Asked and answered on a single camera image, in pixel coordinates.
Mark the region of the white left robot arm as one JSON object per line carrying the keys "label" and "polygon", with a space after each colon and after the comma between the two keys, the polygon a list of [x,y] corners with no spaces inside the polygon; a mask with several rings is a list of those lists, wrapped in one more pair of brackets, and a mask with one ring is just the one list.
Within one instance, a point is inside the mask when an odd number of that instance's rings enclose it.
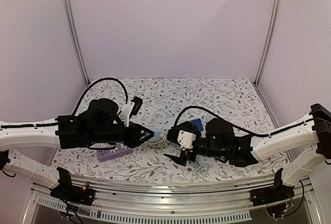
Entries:
{"label": "white left robot arm", "polygon": [[118,143],[139,147],[154,136],[152,130],[130,120],[141,105],[141,99],[135,98],[120,110],[114,101],[101,98],[92,100],[79,115],[61,115],[32,124],[1,122],[1,170],[25,176],[50,190],[56,189],[65,200],[73,200],[77,189],[67,170],[43,165],[17,150],[30,147],[96,150],[98,144],[111,150]]}

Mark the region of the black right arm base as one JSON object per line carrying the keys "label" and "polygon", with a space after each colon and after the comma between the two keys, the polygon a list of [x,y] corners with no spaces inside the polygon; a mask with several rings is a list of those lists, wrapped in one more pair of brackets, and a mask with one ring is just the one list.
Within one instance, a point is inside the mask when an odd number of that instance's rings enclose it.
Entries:
{"label": "black right arm base", "polygon": [[253,206],[260,206],[277,201],[286,200],[294,196],[294,187],[286,186],[281,179],[283,168],[279,169],[274,176],[271,186],[258,188],[250,191],[250,201]]}

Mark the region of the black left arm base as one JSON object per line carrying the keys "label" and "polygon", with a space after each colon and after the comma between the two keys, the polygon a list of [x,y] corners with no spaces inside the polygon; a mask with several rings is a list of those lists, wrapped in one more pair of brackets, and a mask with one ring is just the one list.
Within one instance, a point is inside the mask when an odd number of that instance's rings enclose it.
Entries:
{"label": "black left arm base", "polygon": [[69,171],[60,167],[56,170],[59,173],[58,185],[50,190],[50,196],[65,202],[92,206],[96,192],[90,188],[89,182],[83,186],[75,186],[72,184]]}

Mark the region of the light blue charger plug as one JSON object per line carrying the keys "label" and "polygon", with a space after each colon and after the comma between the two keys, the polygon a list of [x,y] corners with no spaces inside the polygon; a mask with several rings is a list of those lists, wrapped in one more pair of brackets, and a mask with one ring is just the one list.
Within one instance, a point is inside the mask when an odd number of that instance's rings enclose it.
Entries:
{"label": "light blue charger plug", "polygon": [[152,138],[150,138],[149,142],[157,142],[161,139],[161,131],[158,128],[152,128],[151,131],[154,132],[154,135]]}

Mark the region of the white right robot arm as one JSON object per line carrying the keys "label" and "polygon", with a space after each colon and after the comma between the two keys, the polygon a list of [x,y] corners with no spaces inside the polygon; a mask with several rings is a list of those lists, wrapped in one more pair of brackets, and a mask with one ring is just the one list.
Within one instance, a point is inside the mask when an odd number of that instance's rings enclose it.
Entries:
{"label": "white right robot arm", "polygon": [[234,125],[221,118],[213,118],[205,126],[202,136],[197,126],[186,121],[168,130],[167,140],[177,144],[178,157],[169,155],[173,162],[185,166],[198,155],[244,168],[257,164],[274,154],[300,146],[306,149],[288,166],[280,170],[280,181],[268,189],[271,201],[279,201],[299,180],[321,163],[330,159],[330,122],[306,114],[302,118],[269,133],[247,134],[237,137]]}

